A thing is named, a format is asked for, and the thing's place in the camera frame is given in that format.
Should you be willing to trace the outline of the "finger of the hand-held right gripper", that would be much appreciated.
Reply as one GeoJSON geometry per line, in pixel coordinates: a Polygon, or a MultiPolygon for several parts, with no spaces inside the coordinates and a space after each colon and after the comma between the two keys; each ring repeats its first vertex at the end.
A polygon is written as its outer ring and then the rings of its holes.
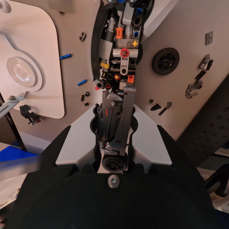
{"type": "Polygon", "coordinates": [[[152,35],[177,3],[178,0],[154,1],[152,12],[143,27],[143,42],[152,35]]]}

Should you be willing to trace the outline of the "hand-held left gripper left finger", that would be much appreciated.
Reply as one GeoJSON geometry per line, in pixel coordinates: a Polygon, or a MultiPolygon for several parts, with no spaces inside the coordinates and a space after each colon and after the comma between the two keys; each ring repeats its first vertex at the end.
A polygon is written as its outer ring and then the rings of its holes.
{"type": "Polygon", "coordinates": [[[87,164],[98,172],[100,167],[100,149],[97,128],[97,108],[94,105],[71,125],[60,150],[56,165],[74,164],[79,170],[87,164]]]}

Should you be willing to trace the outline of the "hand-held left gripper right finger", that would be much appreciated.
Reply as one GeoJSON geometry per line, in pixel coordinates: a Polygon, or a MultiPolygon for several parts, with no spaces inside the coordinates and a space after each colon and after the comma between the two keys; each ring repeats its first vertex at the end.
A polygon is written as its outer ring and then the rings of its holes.
{"type": "Polygon", "coordinates": [[[133,105],[129,138],[129,150],[133,150],[131,160],[141,164],[145,173],[149,173],[151,166],[172,165],[157,124],[149,118],[137,105],[133,105]]]}

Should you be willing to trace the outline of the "grey lego car model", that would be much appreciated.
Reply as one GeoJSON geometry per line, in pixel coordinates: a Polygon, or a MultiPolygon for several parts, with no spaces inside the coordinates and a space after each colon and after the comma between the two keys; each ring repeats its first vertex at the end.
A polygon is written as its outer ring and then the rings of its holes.
{"type": "Polygon", "coordinates": [[[103,89],[97,105],[96,132],[109,173],[123,173],[132,164],[126,149],[133,122],[136,66],[143,56],[144,24],[154,0],[100,0],[91,40],[91,67],[96,90],[103,89]]]}

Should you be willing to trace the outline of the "small black lego wheel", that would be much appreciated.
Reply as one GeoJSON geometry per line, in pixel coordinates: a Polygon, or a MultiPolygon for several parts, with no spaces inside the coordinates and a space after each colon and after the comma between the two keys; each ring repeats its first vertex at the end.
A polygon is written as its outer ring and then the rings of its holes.
{"type": "Polygon", "coordinates": [[[158,75],[168,75],[178,66],[179,52],[175,48],[164,48],[157,52],[152,60],[152,68],[158,75]]]}

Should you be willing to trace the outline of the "grey two-stud lego plate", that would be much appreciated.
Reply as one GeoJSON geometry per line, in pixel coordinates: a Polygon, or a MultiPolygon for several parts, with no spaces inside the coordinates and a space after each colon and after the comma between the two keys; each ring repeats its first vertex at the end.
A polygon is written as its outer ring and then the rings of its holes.
{"type": "Polygon", "coordinates": [[[205,34],[205,45],[209,45],[213,42],[213,31],[205,34]]]}

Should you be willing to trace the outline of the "black smooth lego tile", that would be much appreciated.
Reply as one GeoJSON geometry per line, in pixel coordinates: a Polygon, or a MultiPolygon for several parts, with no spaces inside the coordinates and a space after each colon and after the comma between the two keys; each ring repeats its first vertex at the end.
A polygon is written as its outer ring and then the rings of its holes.
{"type": "Polygon", "coordinates": [[[205,74],[206,74],[206,71],[202,70],[202,71],[195,77],[195,80],[200,80],[205,74]]]}

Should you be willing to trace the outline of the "white round stand base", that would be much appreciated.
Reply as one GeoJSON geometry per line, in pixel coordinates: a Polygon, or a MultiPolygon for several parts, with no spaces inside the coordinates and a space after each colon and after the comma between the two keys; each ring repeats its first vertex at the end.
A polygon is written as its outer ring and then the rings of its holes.
{"type": "Polygon", "coordinates": [[[21,87],[28,88],[29,91],[38,91],[42,87],[42,74],[36,64],[14,56],[7,60],[6,66],[10,77],[21,87]]]}

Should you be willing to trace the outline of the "white rounded board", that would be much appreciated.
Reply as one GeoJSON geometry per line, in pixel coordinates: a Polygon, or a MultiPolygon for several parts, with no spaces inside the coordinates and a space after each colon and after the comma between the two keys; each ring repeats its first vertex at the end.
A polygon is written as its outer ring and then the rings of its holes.
{"type": "Polygon", "coordinates": [[[28,105],[41,116],[60,119],[65,114],[57,31],[41,8],[0,1],[0,93],[4,101],[26,93],[16,110],[28,105]],[[38,91],[29,91],[10,77],[6,62],[14,56],[38,66],[43,78],[38,91]]]}

